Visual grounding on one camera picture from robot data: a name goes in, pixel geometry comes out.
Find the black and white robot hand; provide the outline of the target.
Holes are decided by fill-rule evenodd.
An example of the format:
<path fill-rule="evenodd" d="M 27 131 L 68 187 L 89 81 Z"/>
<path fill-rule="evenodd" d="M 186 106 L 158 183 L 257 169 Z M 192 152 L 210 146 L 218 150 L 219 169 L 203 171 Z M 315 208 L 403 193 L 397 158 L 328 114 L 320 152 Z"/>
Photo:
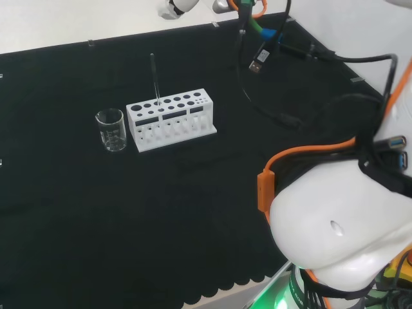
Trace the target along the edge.
<path fill-rule="evenodd" d="M 183 14 L 190 12 L 199 3 L 205 4 L 214 14 L 233 12 L 228 1 L 200 1 L 200 0 L 166 0 L 157 6 L 158 16 L 165 20 L 179 19 Z"/>

